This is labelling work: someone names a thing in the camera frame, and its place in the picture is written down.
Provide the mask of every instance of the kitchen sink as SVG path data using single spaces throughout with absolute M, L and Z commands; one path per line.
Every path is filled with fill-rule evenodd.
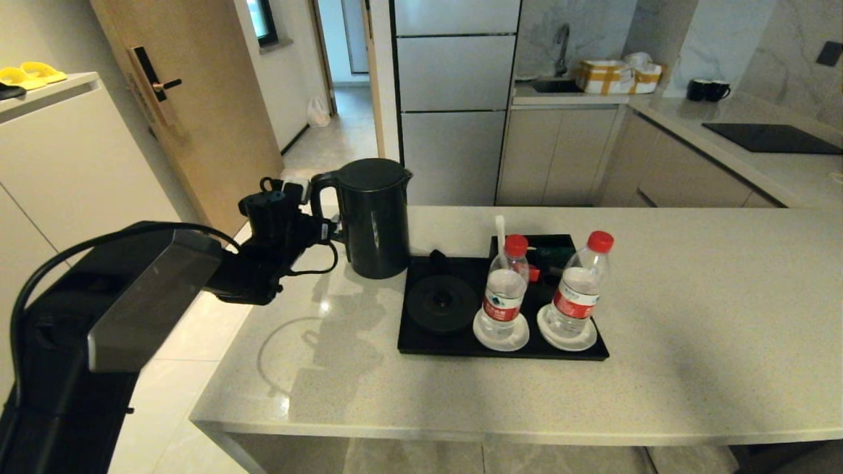
M 536 92 L 542 94 L 570 94 L 582 92 L 583 90 L 577 87 L 574 81 L 534 81 L 530 83 Z

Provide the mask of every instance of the plastic bottle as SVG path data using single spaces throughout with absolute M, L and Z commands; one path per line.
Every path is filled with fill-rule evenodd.
M 609 233 L 596 230 L 588 237 L 588 244 L 568 260 L 545 312 L 546 324 L 542 326 L 552 333 L 545 337 L 573 339 L 583 332 L 600 298 L 600 288 L 609 278 L 608 254 L 614 242 Z
M 491 261 L 480 317 L 483 336 L 488 339 L 502 340 L 513 334 L 529 281 L 527 246 L 523 235 L 511 234 L 503 247 L 503 258 L 498 255 Z

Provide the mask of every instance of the doorway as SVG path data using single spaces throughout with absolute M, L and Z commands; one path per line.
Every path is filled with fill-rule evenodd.
M 282 178 L 310 178 L 379 156 L 362 0 L 311 0 L 323 46 L 323 66 L 336 113 L 327 127 L 311 127 L 284 154 Z

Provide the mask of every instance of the white coaster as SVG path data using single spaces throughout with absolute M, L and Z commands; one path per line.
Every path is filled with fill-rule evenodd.
M 475 315 L 475 322 L 474 325 L 472 325 L 472 328 L 474 329 L 475 337 L 478 341 L 480 341 L 480 344 L 483 344 L 491 350 L 510 353 L 524 347 L 527 344 L 527 341 L 529 341 L 529 326 L 527 326 L 527 320 L 521 313 L 518 313 L 518 315 L 515 316 L 513 334 L 506 339 L 490 339 L 489 337 L 486 337 L 486 334 L 483 332 L 483 328 L 480 326 L 480 319 L 483 316 L 483 308 L 480 308 Z
M 539 310 L 539 314 L 536 316 L 536 320 L 539 323 L 541 336 L 551 346 L 563 351 L 578 353 L 592 347 L 594 343 L 597 342 L 597 328 L 594 326 L 594 321 L 592 321 L 591 318 L 588 318 L 588 322 L 586 322 L 583 332 L 580 332 L 577 337 L 559 337 L 554 334 L 547 326 L 547 320 L 545 319 L 545 314 L 549 308 L 550 304 L 542 306 Z

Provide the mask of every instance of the black kettle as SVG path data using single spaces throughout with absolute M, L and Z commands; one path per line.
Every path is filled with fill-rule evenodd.
M 323 217 L 319 194 L 336 188 L 342 231 L 354 271 L 366 278 L 389 278 L 410 265 L 407 181 L 413 174 L 390 159 L 359 159 L 310 181 L 310 212 Z

